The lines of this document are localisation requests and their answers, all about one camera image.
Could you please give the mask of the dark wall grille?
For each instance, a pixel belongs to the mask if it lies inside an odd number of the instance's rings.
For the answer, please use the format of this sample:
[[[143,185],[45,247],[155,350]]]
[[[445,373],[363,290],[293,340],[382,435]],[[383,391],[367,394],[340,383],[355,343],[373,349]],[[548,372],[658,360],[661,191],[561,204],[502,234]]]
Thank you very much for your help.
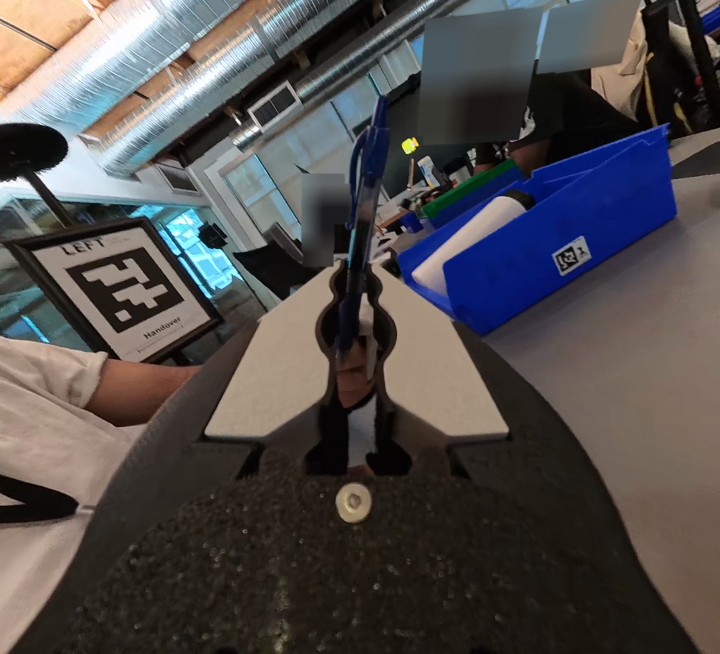
[[[183,196],[202,195],[188,171],[179,162],[166,159],[154,162],[153,166],[174,193]]]

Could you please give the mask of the green storage bin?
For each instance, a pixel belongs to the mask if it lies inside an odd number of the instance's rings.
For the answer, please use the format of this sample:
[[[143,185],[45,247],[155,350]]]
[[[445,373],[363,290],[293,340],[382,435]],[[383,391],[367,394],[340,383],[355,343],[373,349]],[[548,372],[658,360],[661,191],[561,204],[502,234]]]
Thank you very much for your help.
[[[527,176],[513,160],[505,160],[489,171],[473,175],[471,179],[423,206],[421,217],[431,220],[435,227],[444,226],[505,188],[526,179]]]

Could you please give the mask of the white air vent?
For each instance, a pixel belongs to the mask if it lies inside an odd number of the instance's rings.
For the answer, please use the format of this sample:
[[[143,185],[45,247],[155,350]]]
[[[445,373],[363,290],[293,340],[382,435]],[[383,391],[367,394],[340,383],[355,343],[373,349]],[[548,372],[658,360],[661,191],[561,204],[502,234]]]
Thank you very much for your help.
[[[274,127],[290,114],[303,108],[293,85],[284,81],[247,108],[248,115],[260,132]]]

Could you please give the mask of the person's left hand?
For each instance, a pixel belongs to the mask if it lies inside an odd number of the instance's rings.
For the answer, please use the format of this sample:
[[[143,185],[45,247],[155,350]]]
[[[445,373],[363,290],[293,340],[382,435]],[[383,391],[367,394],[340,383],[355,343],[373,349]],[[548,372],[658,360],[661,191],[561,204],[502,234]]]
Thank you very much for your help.
[[[366,360],[365,346],[354,343],[337,370],[337,397],[348,411],[362,406],[374,393],[374,382],[367,376]]]

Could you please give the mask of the black framed marker sign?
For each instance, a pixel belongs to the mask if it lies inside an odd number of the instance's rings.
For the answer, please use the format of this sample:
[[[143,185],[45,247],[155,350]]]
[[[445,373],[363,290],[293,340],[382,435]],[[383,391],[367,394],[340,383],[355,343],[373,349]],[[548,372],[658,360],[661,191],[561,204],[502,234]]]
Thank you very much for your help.
[[[147,217],[2,239],[96,353],[161,363],[224,319]]]

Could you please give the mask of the white cylinder roll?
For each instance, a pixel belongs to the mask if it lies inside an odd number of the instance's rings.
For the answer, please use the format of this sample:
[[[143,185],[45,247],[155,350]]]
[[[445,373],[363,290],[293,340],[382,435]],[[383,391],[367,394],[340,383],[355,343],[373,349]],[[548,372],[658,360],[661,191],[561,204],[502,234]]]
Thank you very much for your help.
[[[412,271],[412,279],[439,296],[447,296],[445,263],[535,205],[536,198],[519,189],[511,189],[501,196],[496,196],[420,263]]]

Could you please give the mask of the black wall screen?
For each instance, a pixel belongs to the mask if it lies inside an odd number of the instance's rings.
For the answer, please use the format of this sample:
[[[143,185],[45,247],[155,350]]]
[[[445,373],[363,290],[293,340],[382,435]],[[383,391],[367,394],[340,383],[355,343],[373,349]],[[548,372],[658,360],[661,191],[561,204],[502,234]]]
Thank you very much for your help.
[[[419,135],[419,102],[421,74],[411,74],[401,86],[388,95],[388,126],[390,145],[384,169],[382,187],[385,196],[391,200],[406,190],[409,178],[410,159],[429,155],[429,149]],[[408,137],[415,137],[419,147],[412,155],[405,155],[401,143]]]

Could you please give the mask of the blue pen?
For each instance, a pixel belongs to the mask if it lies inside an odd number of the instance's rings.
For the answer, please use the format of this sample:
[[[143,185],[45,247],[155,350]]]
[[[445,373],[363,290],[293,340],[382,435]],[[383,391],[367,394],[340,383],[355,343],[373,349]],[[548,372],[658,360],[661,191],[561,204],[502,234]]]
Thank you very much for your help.
[[[336,366],[340,368],[359,335],[359,310],[366,288],[366,267],[377,206],[390,148],[388,100],[380,96],[369,125],[354,143],[349,165],[351,237],[348,249],[346,290],[338,312]]]

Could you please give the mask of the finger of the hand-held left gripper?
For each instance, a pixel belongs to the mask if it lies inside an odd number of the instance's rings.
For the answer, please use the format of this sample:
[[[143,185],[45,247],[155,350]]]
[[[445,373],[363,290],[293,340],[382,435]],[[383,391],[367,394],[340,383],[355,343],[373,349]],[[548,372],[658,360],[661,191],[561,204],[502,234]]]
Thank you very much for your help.
[[[360,338],[364,338],[366,377],[368,380],[373,380],[379,345],[373,331],[374,309],[369,301],[361,301],[358,317],[358,333]]]

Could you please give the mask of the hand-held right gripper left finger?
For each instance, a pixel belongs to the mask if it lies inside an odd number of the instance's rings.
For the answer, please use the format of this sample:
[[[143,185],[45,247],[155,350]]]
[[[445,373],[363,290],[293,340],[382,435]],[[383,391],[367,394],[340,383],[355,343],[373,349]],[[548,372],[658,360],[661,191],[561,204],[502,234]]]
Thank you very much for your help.
[[[218,442],[319,442],[332,389],[319,323],[336,300],[339,260],[262,317],[205,427]]]

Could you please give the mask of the beige jacket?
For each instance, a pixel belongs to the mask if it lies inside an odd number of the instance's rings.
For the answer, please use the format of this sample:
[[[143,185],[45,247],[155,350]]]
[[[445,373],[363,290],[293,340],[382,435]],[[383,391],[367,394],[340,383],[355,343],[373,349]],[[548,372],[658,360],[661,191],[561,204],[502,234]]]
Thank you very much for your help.
[[[590,70],[590,86],[593,91],[614,109],[635,121],[637,121],[649,53],[643,18],[639,11],[635,16],[621,62]]]

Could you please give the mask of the blue bin with marker label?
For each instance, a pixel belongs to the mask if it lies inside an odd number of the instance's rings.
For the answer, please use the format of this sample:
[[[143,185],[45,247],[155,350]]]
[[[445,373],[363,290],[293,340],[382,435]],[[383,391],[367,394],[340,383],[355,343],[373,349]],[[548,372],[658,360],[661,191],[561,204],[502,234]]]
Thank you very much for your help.
[[[405,283],[445,314],[485,335],[678,213],[667,124],[545,166],[515,181],[399,254]],[[446,293],[415,270],[511,191],[534,205],[443,264]]]

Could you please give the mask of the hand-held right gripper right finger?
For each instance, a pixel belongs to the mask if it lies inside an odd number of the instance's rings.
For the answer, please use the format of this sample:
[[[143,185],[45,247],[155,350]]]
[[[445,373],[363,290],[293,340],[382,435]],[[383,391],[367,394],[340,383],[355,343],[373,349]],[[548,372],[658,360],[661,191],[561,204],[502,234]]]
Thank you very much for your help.
[[[380,266],[376,322],[388,323],[377,387],[391,441],[413,460],[425,450],[507,439],[500,413],[455,323]]]

